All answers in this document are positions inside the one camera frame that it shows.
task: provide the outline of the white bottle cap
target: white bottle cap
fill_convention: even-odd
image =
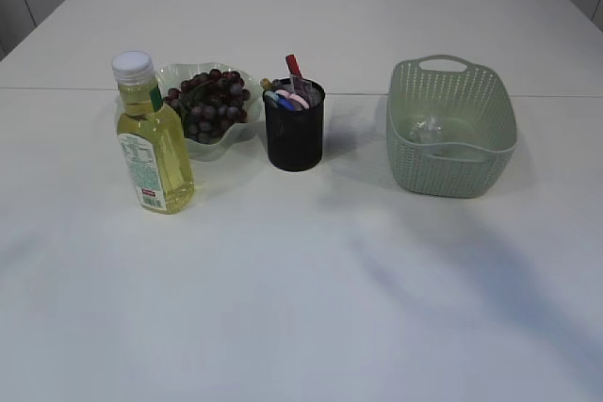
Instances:
[[[142,51],[130,51],[113,59],[113,74],[119,85],[143,85],[155,77],[151,56]]]

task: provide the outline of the cooking oil bottle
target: cooking oil bottle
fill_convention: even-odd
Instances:
[[[112,66],[125,110],[117,135],[140,204],[175,214],[195,189],[180,118],[163,105],[148,54],[126,52]]]

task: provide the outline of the plastic basket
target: plastic basket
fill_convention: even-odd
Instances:
[[[464,65],[460,72],[424,69],[429,60]],[[422,121],[437,121],[436,141],[416,142]],[[454,56],[403,61],[387,103],[387,153],[398,184],[411,192],[476,198],[497,181],[517,143],[509,94],[489,68]]]

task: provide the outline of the blue marker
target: blue marker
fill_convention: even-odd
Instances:
[[[279,96],[279,105],[283,106],[287,110],[295,110],[295,107],[291,105],[291,103],[282,96]]]

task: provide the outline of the black cup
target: black cup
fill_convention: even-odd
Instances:
[[[281,82],[291,84],[289,79]],[[320,102],[308,109],[291,111],[264,102],[268,159],[278,169],[304,171],[322,158],[325,94],[316,82],[312,82],[312,88],[320,94]]]

